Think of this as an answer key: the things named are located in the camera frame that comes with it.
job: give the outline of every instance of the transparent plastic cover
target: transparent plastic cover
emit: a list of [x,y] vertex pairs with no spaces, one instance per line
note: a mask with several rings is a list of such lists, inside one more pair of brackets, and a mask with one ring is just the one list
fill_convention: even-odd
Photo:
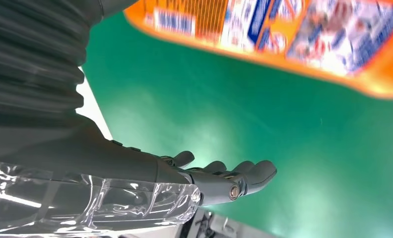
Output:
[[199,199],[193,184],[58,175],[0,162],[0,236],[101,236],[182,224]]

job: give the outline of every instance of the barcode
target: barcode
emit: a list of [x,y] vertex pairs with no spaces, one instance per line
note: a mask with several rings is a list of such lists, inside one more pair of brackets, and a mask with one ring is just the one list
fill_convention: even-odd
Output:
[[154,13],[156,27],[158,28],[186,35],[193,35],[195,33],[195,21],[190,15],[163,10],[157,10]]

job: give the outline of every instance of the orange bottle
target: orange bottle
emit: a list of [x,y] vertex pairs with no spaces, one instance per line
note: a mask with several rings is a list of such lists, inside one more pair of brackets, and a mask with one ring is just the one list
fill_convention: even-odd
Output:
[[152,36],[393,99],[393,0],[139,0]]

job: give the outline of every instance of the product label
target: product label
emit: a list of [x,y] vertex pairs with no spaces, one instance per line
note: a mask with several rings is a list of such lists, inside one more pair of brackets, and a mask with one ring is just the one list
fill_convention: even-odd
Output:
[[393,4],[383,1],[140,0],[127,13],[172,40],[345,76],[393,35]]
[[337,74],[362,69],[393,32],[393,6],[378,2],[314,0],[288,58]]

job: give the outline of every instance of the green table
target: green table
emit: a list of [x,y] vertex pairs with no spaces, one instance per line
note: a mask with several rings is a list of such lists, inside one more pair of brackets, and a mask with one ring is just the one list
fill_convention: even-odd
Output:
[[282,238],[393,238],[393,102],[161,42],[121,14],[83,69],[125,145],[276,164],[264,191],[211,209]]

